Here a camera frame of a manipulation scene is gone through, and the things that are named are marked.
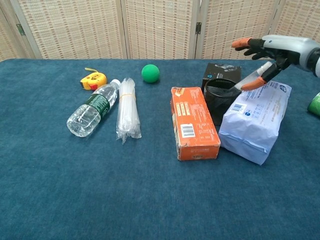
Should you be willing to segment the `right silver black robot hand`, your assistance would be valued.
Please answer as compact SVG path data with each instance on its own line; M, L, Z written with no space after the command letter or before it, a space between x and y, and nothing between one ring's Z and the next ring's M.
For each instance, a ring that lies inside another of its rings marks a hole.
M308 37L269 34L262 38L245 37L232 42L236 51L245 50L252 60L270 58L275 62L255 80L239 87L251 91L262 87L281 71L294 65L320 76L320 44Z

